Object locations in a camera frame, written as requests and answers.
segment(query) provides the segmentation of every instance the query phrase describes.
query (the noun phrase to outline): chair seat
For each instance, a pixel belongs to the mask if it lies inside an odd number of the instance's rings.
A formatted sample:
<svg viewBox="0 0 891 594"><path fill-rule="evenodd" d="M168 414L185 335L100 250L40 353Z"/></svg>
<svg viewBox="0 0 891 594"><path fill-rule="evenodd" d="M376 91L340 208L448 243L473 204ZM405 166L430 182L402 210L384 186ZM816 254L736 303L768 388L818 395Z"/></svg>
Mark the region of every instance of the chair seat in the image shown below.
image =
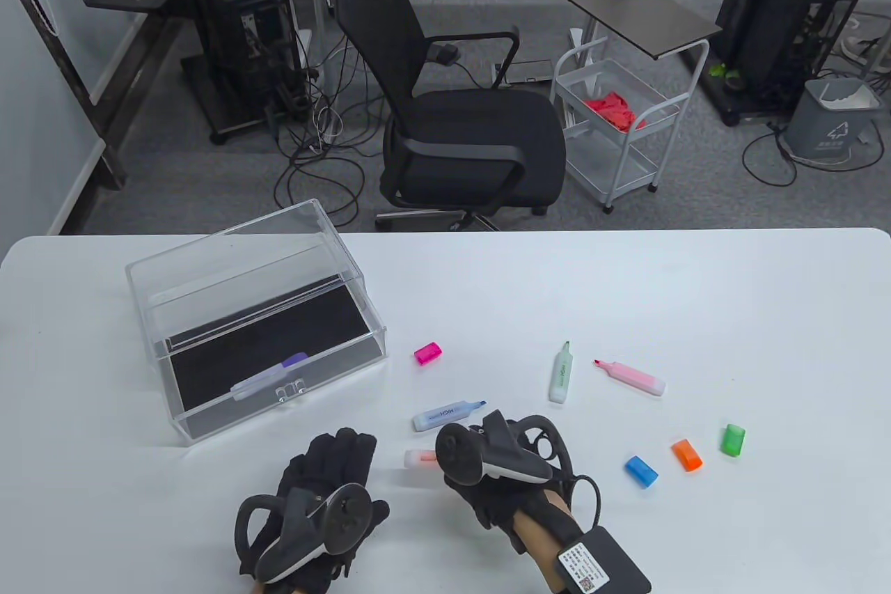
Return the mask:
<svg viewBox="0 0 891 594"><path fill-rule="evenodd" d="M550 206L563 188L566 144L551 104L530 91L472 88L415 97L407 109L411 138L429 144L506 145L521 149L526 174L506 206ZM479 205L482 193L507 176L504 164L474 165L473 173L442 161L413 162L401 194L405 200L439 205Z"/></svg>

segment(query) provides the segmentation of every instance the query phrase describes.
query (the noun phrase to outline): shoe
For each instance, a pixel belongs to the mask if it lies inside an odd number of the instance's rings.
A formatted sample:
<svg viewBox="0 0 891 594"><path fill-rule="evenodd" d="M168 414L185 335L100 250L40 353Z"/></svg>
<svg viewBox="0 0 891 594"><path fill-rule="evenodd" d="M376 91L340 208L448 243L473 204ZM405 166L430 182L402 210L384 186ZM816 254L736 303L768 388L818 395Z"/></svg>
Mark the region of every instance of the shoe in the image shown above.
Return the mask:
<svg viewBox="0 0 891 594"><path fill-rule="evenodd" d="M850 60L853 60L853 62L858 63L858 65L866 65L869 55L871 55L869 51L875 49L879 39L881 38L865 40L860 37L845 37L841 40L841 52ZM891 55L885 53L881 62L876 63L873 71L880 75L886 75L891 72Z"/></svg>

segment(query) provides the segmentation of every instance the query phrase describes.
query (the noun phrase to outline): pink highlighter cap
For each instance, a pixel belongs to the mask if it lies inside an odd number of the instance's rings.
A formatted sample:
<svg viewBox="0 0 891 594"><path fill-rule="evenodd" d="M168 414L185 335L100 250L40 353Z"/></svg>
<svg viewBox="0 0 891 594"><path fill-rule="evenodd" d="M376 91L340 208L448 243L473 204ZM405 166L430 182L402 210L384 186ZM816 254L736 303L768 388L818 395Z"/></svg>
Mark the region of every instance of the pink highlighter cap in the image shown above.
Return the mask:
<svg viewBox="0 0 891 594"><path fill-rule="evenodd" d="M443 349L436 343L428 343L426 346L414 352L414 359L417 359L421 367L433 362L434 359L442 357Z"/></svg>
<svg viewBox="0 0 891 594"><path fill-rule="evenodd" d="M652 377L650 374L645 374L642 371L637 371L636 368L628 367L621 362L604 362L595 359L594 364L606 371L610 377L636 387L637 390L646 391L654 394L656 397L661 397L665 391L665 381Z"/></svg>

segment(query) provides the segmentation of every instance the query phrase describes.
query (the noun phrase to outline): white table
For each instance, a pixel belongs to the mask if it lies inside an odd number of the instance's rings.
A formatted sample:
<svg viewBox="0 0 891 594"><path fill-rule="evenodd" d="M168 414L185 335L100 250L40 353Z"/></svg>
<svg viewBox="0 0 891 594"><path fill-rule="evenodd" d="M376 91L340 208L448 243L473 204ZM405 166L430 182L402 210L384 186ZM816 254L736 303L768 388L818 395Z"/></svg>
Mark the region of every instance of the white table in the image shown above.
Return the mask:
<svg viewBox="0 0 891 594"><path fill-rule="evenodd" d="M190 237L39 237L0 267L3 591L245 594L232 527L319 432L375 434L392 505L336 594L545 594L436 476L411 415L486 399L559 426L658 594L875 594L891 581L891 241L877 230L345 235L391 358L193 448L147 372L124 265ZM569 402L547 402L572 341ZM419 369L411 352L445 355ZM661 400L592 358L668 382ZM354 418L347 421L345 413ZM744 452L717 450L723 426ZM687 476L669 446L706 460ZM622 470L659 471L648 491ZM592 513L580 493L577 515Z"/></svg>

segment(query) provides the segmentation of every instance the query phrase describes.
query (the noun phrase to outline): orange highlighter cap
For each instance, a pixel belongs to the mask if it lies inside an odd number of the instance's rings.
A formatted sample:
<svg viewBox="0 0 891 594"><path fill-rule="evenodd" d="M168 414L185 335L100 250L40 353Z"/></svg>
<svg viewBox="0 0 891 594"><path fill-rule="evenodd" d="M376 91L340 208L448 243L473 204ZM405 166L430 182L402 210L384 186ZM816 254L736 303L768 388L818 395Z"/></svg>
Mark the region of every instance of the orange highlighter cap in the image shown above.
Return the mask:
<svg viewBox="0 0 891 594"><path fill-rule="evenodd" d="M681 466L684 467L687 473L701 469L702 458L697 451L693 450L693 446L690 445L687 439L678 441L675 445L672 445L671 449L675 452L675 457L678 458L678 461L681 462Z"/></svg>

